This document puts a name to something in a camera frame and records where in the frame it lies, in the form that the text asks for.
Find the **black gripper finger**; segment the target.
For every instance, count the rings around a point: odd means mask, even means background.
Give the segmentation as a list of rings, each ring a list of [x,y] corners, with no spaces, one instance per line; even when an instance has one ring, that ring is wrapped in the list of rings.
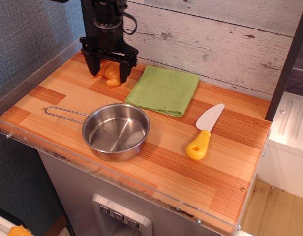
[[[120,69],[120,82],[125,83],[127,77],[131,72],[131,64],[127,61],[123,61],[120,63],[119,69]]]
[[[84,53],[84,57],[90,73],[96,76],[100,71],[101,57],[99,53]]]

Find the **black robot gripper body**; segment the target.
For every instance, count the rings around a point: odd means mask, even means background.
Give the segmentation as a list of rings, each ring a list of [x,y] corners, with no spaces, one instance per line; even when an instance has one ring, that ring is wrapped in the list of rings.
[[[82,37],[82,53],[99,53],[101,59],[121,63],[127,61],[131,67],[137,65],[138,50],[128,45],[123,36],[123,19],[115,23],[103,23],[94,19],[97,36]]]

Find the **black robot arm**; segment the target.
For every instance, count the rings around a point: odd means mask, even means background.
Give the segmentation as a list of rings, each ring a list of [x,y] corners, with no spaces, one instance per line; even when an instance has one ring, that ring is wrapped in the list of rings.
[[[103,67],[102,61],[115,62],[119,67],[121,83],[125,83],[131,69],[137,65],[138,50],[128,45],[124,34],[133,35],[124,29],[124,18],[136,19],[126,13],[125,0],[82,0],[85,37],[80,38],[82,54],[90,73],[96,76]]]

